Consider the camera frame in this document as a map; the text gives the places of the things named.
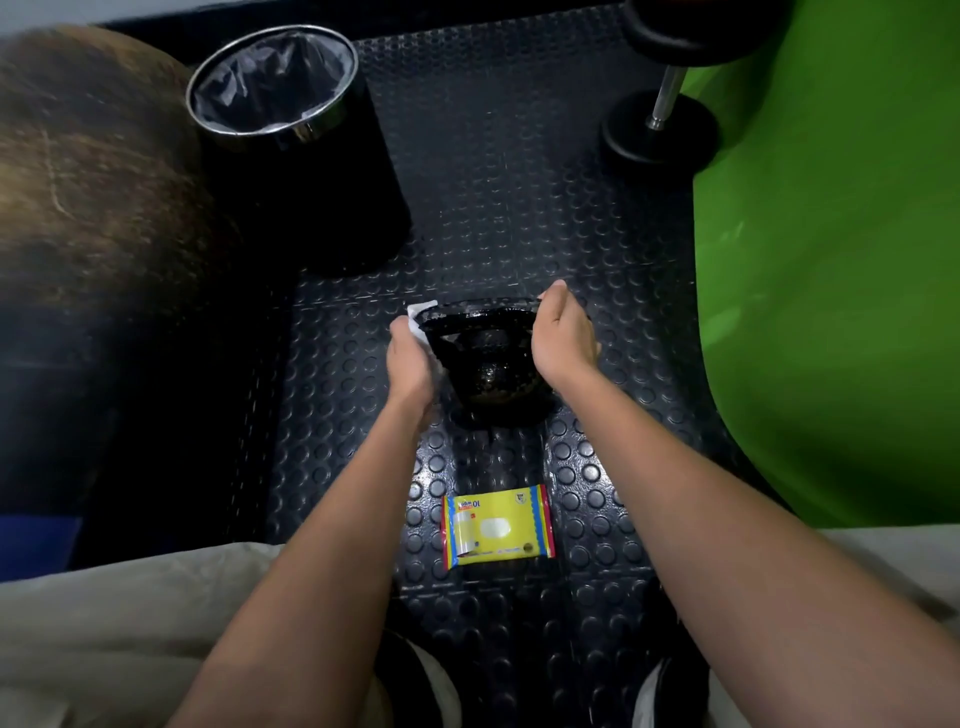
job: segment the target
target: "hand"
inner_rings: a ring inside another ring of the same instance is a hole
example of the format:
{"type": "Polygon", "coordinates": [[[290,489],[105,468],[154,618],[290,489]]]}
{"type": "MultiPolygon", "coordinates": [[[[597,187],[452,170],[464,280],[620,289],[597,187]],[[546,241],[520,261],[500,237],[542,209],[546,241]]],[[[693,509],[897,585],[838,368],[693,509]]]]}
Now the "hand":
{"type": "Polygon", "coordinates": [[[562,280],[540,295],[534,322],[534,364],[547,383],[561,394],[571,379],[596,369],[600,345],[593,324],[562,280]]]}
{"type": "Polygon", "coordinates": [[[410,332],[410,323],[406,316],[394,319],[390,324],[390,335],[390,346],[387,347],[389,401],[416,412],[422,428],[430,419],[433,403],[430,360],[420,342],[410,332]]]}

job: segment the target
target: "seat cushion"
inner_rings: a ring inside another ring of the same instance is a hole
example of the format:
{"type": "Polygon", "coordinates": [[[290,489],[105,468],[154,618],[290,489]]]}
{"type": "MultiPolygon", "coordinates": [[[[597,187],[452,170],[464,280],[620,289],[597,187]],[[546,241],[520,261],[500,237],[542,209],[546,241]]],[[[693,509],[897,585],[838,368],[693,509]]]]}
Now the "seat cushion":
{"type": "Polygon", "coordinates": [[[624,33],[644,56],[683,66],[749,56],[769,37],[789,0],[627,0],[624,33]]]}

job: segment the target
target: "white tissue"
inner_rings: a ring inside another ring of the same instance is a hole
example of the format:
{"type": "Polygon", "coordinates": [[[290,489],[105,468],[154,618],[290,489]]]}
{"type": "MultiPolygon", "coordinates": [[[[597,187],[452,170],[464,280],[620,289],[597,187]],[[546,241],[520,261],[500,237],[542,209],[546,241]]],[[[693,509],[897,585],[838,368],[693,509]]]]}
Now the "white tissue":
{"type": "Polygon", "coordinates": [[[430,342],[426,340],[426,334],[423,333],[420,324],[417,323],[416,317],[421,311],[425,311],[427,308],[433,308],[435,305],[437,305],[436,299],[427,301],[426,303],[411,303],[407,306],[407,320],[410,322],[410,333],[416,336],[417,340],[423,344],[428,351],[430,351],[430,342]]]}
{"type": "Polygon", "coordinates": [[[440,359],[433,353],[426,334],[423,333],[420,324],[415,320],[418,313],[425,311],[427,308],[433,308],[435,305],[437,305],[436,300],[425,303],[411,303],[407,306],[407,321],[410,324],[410,333],[420,342],[420,345],[426,350],[427,357],[430,359],[430,372],[433,375],[434,384],[439,384],[441,377],[445,374],[444,365],[440,363],[440,359]]]}

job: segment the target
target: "black bowl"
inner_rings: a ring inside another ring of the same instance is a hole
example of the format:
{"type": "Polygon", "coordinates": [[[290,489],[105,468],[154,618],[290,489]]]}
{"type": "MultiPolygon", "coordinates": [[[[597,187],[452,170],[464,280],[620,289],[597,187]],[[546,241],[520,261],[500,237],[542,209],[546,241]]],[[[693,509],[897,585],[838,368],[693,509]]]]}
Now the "black bowl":
{"type": "Polygon", "coordinates": [[[434,306],[415,317],[460,403],[483,425],[527,426],[553,408],[531,350],[539,306],[536,299],[483,299],[434,306]]]}

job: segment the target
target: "metal rim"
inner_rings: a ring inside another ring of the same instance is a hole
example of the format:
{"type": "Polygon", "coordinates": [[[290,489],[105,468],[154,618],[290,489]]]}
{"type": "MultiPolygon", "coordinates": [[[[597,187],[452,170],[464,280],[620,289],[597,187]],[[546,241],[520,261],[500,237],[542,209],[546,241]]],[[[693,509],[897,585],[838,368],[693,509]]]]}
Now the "metal rim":
{"type": "Polygon", "coordinates": [[[276,133],[285,132],[289,129],[294,129],[295,127],[298,127],[300,124],[305,124],[309,122],[311,119],[314,119],[320,114],[322,114],[324,111],[329,109],[338,101],[340,101],[340,99],[344,97],[344,94],[347,93],[350,86],[353,84],[353,80],[356,78],[357,70],[359,69],[359,67],[360,67],[360,56],[357,53],[356,46],[354,46],[353,43],[351,43],[349,39],[346,36],[344,36],[342,33],[337,33],[334,30],[330,30],[329,28],[324,28],[323,26],[320,26],[320,25],[304,25],[300,23],[294,23],[293,25],[277,25],[274,28],[264,28],[263,30],[256,31],[255,33],[250,33],[249,35],[238,37],[236,40],[232,40],[227,45],[223,46],[222,48],[217,50],[215,53],[213,53],[209,58],[206,59],[206,61],[200,64],[200,67],[198,67],[196,71],[193,72],[193,76],[190,77],[190,83],[186,85],[186,93],[184,94],[183,101],[186,104],[186,109],[190,114],[190,118],[193,119],[194,123],[200,126],[205,132],[218,134],[219,136],[233,136],[233,137],[270,136],[276,133]],[[350,51],[350,56],[353,58],[353,67],[350,69],[350,72],[347,74],[347,78],[346,78],[346,81],[343,83],[343,86],[332,99],[329,99],[323,104],[320,104],[315,109],[312,109],[308,116],[303,116],[303,118],[297,119],[296,121],[291,121],[287,124],[284,124],[281,127],[273,127],[268,132],[264,132],[263,130],[259,130],[259,129],[255,132],[228,132],[228,131],[224,131],[223,129],[214,129],[213,127],[206,124],[203,120],[198,118],[196,112],[193,110],[193,104],[191,102],[191,97],[193,96],[193,89],[194,89],[194,86],[197,84],[197,81],[204,77],[204,75],[209,70],[209,67],[212,64],[219,62],[224,56],[233,52],[238,47],[249,44],[258,38],[261,38],[264,36],[272,36],[279,33],[284,33],[286,31],[311,31],[313,33],[317,33],[320,35],[333,36],[347,46],[347,48],[350,51]]]}

